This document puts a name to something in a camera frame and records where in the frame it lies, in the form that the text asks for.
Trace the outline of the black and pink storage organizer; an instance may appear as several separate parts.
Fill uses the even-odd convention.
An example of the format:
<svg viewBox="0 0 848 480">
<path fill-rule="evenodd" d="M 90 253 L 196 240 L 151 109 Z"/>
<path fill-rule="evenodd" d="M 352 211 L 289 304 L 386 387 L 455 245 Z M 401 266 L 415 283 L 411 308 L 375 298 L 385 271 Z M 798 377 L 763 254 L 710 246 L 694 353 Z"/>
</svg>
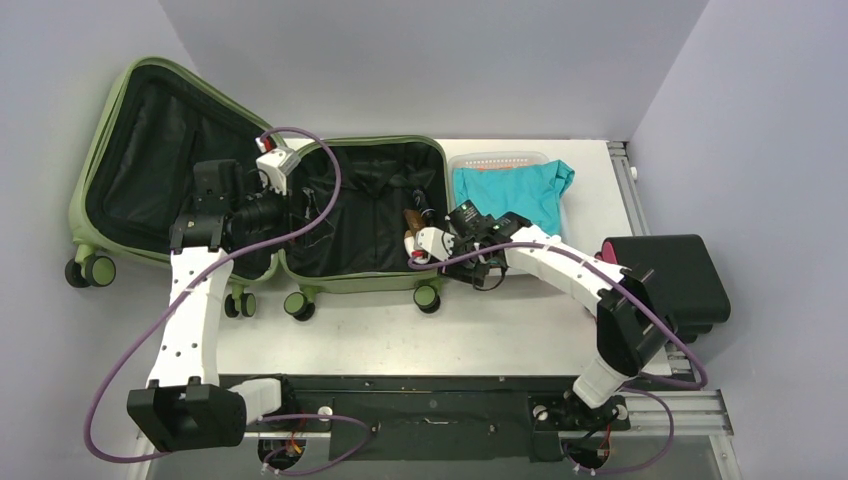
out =
<svg viewBox="0 0 848 480">
<path fill-rule="evenodd" d="M 676 321 L 691 344 L 731 316 L 731 303 L 704 240 L 696 234 L 608 237 L 595 257 L 655 271 Z"/>
</svg>

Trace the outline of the green hard-shell suitcase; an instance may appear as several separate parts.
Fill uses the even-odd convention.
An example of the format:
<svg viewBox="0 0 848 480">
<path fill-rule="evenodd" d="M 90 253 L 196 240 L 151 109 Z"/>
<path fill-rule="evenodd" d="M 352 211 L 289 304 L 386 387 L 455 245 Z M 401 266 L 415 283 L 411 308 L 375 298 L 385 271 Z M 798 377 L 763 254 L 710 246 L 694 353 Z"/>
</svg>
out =
<svg viewBox="0 0 848 480">
<path fill-rule="evenodd" d="M 67 283 L 110 285 L 117 255 L 168 266 L 170 228 L 191 196 L 194 165 L 235 159 L 248 172 L 257 168 L 256 138 L 284 143 L 267 122 L 185 67 L 160 57 L 131 64 L 108 94 L 73 193 L 77 250 L 65 267 Z M 248 286 L 284 271 L 297 286 L 285 310 L 300 321 L 312 317 L 320 293 L 409 290 L 420 311 L 437 311 L 440 279 L 409 267 L 403 210 L 416 210 L 412 191 L 422 189 L 435 210 L 431 225 L 444 225 L 442 147 L 425 136 L 352 137 L 311 142 L 298 153 L 284 226 L 248 245 L 305 227 L 322 210 L 329 215 L 297 239 L 239 258 L 227 295 L 254 302 L 255 313 Z"/>
</svg>

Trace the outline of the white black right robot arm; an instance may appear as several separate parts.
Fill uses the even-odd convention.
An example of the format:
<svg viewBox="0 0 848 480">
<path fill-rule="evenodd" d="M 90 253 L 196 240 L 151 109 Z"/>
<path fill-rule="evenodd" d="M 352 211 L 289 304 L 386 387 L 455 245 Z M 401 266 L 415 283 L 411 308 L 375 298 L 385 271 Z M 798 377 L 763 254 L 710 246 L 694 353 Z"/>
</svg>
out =
<svg viewBox="0 0 848 480">
<path fill-rule="evenodd" d="M 436 267 L 462 267 L 474 286 L 491 266 L 515 268 L 557 288 L 594 315 L 597 354 L 563 402 L 572 424 L 588 427 L 598 420 L 604 404 L 674 337 L 676 328 L 653 271 L 602 261 L 518 214 L 494 218 L 481 214 L 470 201 L 446 219 L 448 229 L 428 226 L 415 236 Z"/>
</svg>

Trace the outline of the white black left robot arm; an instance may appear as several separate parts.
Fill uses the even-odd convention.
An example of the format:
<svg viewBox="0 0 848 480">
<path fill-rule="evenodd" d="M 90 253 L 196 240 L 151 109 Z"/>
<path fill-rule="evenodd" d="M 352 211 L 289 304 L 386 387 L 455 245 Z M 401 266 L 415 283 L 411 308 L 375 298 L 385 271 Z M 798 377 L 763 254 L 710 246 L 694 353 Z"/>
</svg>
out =
<svg viewBox="0 0 848 480">
<path fill-rule="evenodd" d="M 255 311 L 254 302 L 226 293 L 234 265 L 228 254 L 248 235 L 275 227 L 284 212 L 290 161 L 265 155 L 256 164 L 266 182 L 259 194 L 248 193 L 237 161 L 197 163 L 189 207 L 170 229 L 174 310 L 147 386 L 127 399 L 128 414 L 160 452 L 237 446 L 260 418 L 275 430 L 297 420 L 298 402 L 285 394 L 281 376 L 224 388 L 217 369 L 222 314 Z"/>
</svg>

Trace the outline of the teal garment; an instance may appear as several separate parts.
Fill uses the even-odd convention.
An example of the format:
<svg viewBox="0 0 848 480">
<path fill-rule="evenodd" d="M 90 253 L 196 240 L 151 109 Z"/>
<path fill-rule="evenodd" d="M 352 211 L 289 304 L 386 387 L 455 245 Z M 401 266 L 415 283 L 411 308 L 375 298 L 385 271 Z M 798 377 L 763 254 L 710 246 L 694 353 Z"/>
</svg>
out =
<svg viewBox="0 0 848 480">
<path fill-rule="evenodd" d="M 561 200 L 575 171 L 561 160 L 511 169 L 458 168 L 452 174 L 455 201 L 472 202 L 483 215 L 513 212 L 544 232 L 562 232 Z"/>
</svg>

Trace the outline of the white perforated plastic basket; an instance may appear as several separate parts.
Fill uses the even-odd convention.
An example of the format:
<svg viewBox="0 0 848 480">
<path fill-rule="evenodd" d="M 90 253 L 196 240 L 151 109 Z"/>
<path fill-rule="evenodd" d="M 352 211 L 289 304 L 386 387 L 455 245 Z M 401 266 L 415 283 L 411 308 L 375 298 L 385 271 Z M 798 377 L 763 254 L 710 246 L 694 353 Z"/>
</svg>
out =
<svg viewBox="0 0 848 480">
<path fill-rule="evenodd" d="M 482 152 L 482 153 L 472 153 L 472 154 L 464 154 L 459 155 L 452 158 L 448 162 L 448 167 L 450 170 L 450 180 L 451 180 L 451 189 L 452 189 L 452 200 L 453 200 L 453 209 L 452 212 L 459 204 L 455 201 L 454 191 L 453 191 L 453 181 L 452 174 L 458 168 L 472 168 L 472 169 L 481 169 L 481 170 L 492 170 L 492 169 L 511 169 L 517 167 L 525 167 L 536 164 L 543 164 L 546 162 L 555 161 L 549 159 L 546 155 L 535 152 L 535 151 L 500 151 L 500 152 Z M 561 200 L 561 213 L 563 214 L 562 219 L 562 232 L 560 234 L 554 234 L 561 238 L 567 236 L 567 227 L 565 220 L 564 207 L 562 206 L 563 197 Z M 453 227 L 449 224 L 447 220 L 447 216 L 445 216 L 445 221 L 448 223 L 449 228 L 454 233 Z M 539 228 L 542 232 L 544 232 L 539 226 L 532 223 L 532 226 Z"/>
</svg>

